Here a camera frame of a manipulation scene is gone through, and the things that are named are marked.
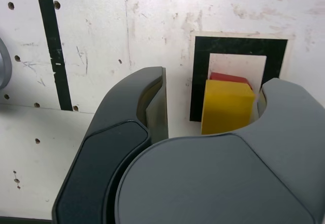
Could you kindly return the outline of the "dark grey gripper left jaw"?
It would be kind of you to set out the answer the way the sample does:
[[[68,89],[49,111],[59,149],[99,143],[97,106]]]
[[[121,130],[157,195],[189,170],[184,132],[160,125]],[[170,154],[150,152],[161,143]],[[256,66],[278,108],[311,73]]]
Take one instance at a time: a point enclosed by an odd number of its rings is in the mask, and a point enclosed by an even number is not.
[[[166,69],[122,79],[97,108],[52,208],[53,223],[114,223],[119,182],[146,148],[169,136]]]

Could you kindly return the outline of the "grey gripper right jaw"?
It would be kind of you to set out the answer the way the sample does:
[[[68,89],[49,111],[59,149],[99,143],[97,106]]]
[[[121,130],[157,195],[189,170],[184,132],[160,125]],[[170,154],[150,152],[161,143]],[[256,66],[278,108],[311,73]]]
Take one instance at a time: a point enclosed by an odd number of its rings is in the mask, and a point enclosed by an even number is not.
[[[322,223],[324,107],[276,78],[262,99],[246,127],[141,152],[119,183],[116,223]]]

